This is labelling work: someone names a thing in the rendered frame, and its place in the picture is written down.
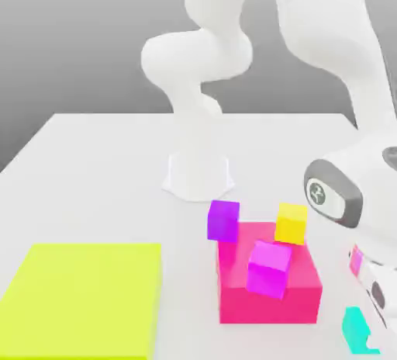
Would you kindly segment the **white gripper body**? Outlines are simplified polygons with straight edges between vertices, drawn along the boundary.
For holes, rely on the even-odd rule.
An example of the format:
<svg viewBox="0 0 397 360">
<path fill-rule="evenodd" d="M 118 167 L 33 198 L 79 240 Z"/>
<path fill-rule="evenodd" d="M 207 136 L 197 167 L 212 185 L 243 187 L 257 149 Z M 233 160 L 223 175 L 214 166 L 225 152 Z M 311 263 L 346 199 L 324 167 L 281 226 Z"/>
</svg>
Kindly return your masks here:
<svg viewBox="0 0 397 360">
<path fill-rule="evenodd" d="M 364 318 L 371 330 L 369 341 L 380 351 L 397 351 L 397 292 L 385 294 L 382 309 L 365 288 L 360 288 Z"/>
</svg>

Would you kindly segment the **small cyan cube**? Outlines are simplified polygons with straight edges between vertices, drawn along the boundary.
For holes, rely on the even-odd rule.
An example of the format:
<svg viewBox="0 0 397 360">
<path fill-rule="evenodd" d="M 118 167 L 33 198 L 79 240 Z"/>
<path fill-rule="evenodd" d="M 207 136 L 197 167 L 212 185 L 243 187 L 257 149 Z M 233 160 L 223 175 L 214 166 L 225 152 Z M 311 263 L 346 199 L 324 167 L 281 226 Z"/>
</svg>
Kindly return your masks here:
<svg viewBox="0 0 397 360">
<path fill-rule="evenodd" d="M 378 348 L 368 347 L 368 337 L 371 335 L 371 330 L 359 307 L 348 306 L 345 309 L 342 321 L 342 333 L 353 355 L 381 354 Z"/>
</svg>

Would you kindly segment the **small magenta cube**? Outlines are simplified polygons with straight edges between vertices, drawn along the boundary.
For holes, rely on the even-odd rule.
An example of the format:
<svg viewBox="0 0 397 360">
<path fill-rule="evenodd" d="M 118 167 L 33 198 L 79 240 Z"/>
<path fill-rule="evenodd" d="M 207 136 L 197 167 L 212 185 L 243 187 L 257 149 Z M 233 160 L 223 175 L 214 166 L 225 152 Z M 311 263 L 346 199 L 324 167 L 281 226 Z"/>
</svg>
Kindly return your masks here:
<svg viewBox="0 0 397 360">
<path fill-rule="evenodd" d="M 247 266 L 247 291 L 274 299 L 283 299 L 291 259 L 290 247 L 255 241 Z"/>
</svg>

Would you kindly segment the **small yellow cube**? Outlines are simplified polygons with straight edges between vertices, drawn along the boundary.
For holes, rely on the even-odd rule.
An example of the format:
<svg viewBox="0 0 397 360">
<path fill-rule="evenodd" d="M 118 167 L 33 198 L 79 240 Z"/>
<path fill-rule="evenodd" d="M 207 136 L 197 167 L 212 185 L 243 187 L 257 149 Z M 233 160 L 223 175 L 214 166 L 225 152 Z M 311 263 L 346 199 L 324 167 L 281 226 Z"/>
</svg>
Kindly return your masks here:
<svg viewBox="0 0 397 360">
<path fill-rule="evenodd" d="M 281 202 L 274 239 L 278 242 L 303 245 L 305 243 L 308 209 L 304 205 Z"/>
</svg>

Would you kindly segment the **small purple cube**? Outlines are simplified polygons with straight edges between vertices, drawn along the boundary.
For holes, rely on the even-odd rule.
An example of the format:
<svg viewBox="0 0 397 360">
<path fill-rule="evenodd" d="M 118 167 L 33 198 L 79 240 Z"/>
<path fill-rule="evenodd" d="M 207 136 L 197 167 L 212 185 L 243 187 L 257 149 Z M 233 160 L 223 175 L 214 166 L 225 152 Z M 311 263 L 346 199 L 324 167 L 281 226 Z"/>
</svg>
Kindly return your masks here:
<svg viewBox="0 0 397 360">
<path fill-rule="evenodd" d="M 238 202 L 213 200 L 207 216 L 207 238 L 211 241 L 236 243 L 239 216 Z"/>
</svg>

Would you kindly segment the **large pink box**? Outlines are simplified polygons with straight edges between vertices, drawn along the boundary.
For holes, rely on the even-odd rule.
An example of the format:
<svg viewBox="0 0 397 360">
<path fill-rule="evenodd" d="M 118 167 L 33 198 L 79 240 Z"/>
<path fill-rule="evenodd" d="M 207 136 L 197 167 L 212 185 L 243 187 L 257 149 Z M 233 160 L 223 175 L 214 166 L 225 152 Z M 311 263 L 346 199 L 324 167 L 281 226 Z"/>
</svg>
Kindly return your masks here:
<svg viewBox="0 0 397 360">
<path fill-rule="evenodd" d="M 323 291 L 307 245 L 294 245 L 283 299 L 246 290 L 250 253 L 258 240 L 274 241 L 272 222 L 242 222 L 234 243 L 217 244 L 219 322 L 222 324 L 314 324 Z"/>
</svg>

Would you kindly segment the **large yellow-green box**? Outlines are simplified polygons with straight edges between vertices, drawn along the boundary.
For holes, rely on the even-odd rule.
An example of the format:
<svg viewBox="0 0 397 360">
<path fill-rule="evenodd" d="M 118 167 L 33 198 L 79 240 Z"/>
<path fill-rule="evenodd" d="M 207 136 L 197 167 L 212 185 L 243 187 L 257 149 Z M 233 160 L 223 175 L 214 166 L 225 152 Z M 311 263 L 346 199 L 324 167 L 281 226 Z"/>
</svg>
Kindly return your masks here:
<svg viewBox="0 0 397 360">
<path fill-rule="evenodd" d="M 0 360 L 154 360 L 160 244 L 34 244 L 0 299 Z"/>
</svg>

